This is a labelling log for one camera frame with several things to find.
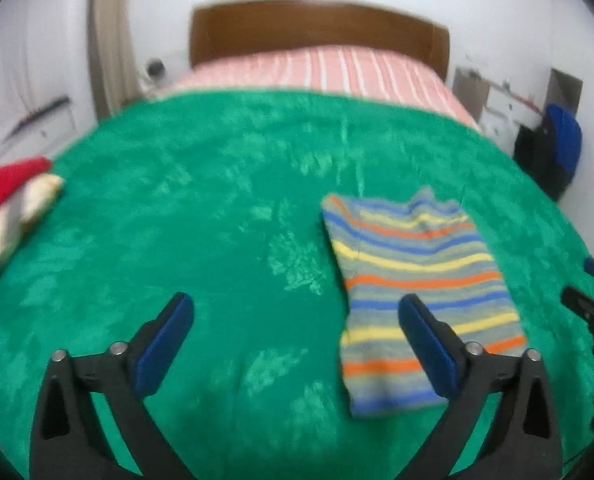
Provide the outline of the striped knit sweater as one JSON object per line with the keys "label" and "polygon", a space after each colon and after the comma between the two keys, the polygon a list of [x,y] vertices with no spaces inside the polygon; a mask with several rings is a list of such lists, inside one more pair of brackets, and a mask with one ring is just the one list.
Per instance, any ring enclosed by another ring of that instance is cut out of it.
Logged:
{"label": "striped knit sweater", "polygon": [[339,352],[353,416],[443,401],[399,325],[405,295],[493,353],[519,356],[526,349],[503,275],[456,200],[438,200],[429,186],[405,203],[329,194],[322,218],[348,297]]}

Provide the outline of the black garment on chair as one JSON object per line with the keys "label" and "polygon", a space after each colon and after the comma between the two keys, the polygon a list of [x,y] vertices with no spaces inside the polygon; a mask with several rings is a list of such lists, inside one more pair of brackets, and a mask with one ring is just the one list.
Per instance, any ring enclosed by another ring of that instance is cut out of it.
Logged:
{"label": "black garment on chair", "polygon": [[558,203],[570,179],[556,159],[556,134],[542,124],[536,130],[521,126],[515,141],[513,159],[550,199]]}

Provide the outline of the white desk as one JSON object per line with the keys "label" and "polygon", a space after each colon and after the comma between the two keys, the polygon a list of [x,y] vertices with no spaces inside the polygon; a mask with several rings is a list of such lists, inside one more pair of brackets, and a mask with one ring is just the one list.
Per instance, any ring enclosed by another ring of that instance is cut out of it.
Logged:
{"label": "white desk", "polygon": [[452,92],[475,120],[480,132],[502,152],[513,156],[521,128],[534,129],[541,124],[539,108],[516,96],[475,70],[455,70]]}

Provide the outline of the striped pillow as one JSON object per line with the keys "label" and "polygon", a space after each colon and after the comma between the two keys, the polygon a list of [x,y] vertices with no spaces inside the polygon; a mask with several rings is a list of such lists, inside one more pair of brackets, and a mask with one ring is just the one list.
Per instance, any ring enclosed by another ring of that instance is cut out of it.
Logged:
{"label": "striped pillow", "polygon": [[64,188],[56,174],[38,174],[0,205],[0,270]]}

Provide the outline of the red folded garment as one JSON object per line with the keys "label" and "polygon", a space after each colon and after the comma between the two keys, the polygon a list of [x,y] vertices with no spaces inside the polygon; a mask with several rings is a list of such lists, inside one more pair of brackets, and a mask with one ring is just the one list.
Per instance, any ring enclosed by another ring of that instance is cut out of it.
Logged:
{"label": "red folded garment", "polygon": [[51,168],[52,162],[45,157],[33,157],[0,166],[0,206],[31,178]]}

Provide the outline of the pink striped bed sheet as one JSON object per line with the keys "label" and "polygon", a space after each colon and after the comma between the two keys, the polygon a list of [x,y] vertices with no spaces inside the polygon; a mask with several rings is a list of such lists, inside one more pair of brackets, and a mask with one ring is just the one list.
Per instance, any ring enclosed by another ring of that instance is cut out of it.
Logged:
{"label": "pink striped bed sheet", "polygon": [[223,89],[303,90],[418,108],[475,128],[475,119],[426,64],[367,47],[326,46],[224,58],[153,92]]}

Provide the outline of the green bed cover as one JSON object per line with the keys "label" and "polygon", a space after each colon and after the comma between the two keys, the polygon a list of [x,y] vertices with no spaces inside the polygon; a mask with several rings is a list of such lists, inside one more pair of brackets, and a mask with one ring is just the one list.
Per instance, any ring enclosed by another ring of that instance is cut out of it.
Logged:
{"label": "green bed cover", "polygon": [[344,286],[321,218],[338,193],[404,203],[430,186],[475,221],[554,390],[562,449],[592,440],[592,340],[559,301],[588,251],[489,140],[402,107],[209,92],[128,108],[54,169],[62,196],[0,275],[0,450],[21,474],[52,351],[130,338],[176,292],[195,322],[158,427],[202,479],[389,479],[441,415],[353,417],[338,344]]}

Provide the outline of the black item on sill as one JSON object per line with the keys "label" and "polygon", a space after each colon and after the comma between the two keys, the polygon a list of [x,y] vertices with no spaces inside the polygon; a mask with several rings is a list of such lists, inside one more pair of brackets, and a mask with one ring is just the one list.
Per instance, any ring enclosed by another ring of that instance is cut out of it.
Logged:
{"label": "black item on sill", "polygon": [[42,118],[55,112],[55,110],[60,110],[64,106],[70,105],[70,102],[72,102],[72,100],[69,96],[60,96],[59,98],[50,101],[48,104],[37,108],[15,125],[15,127],[6,136],[6,140],[14,138],[14,136],[17,136],[25,128],[29,127],[35,122],[39,122]]}

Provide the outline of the beige curtain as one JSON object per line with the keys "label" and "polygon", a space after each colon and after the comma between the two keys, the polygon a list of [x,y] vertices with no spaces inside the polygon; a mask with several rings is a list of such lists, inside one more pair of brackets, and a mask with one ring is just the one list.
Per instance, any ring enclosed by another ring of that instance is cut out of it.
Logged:
{"label": "beige curtain", "polygon": [[142,96],[128,3],[129,0],[89,0],[88,60],[99,120],[117,115]]}

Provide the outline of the small white fan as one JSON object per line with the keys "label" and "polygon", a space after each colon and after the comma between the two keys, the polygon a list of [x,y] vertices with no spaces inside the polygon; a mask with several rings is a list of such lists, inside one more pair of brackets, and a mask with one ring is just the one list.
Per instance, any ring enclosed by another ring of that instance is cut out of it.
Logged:
{"label": "small white fan", "polygon": [[167,70],[160,58],[152,58],[145,65],[145,73],[149,80],[160,82],[166,78]]}

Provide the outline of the brown wooden headboard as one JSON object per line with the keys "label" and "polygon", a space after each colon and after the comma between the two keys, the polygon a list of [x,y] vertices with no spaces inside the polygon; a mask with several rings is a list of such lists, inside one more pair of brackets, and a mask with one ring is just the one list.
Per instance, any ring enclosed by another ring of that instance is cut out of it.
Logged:
{"label": "brown wooden headboard", "polygon": [[199,6],[191,16],[192,67],[322,46],[397,52],[448,78],[449,30],[411,14],[334,0],[241,0]]}

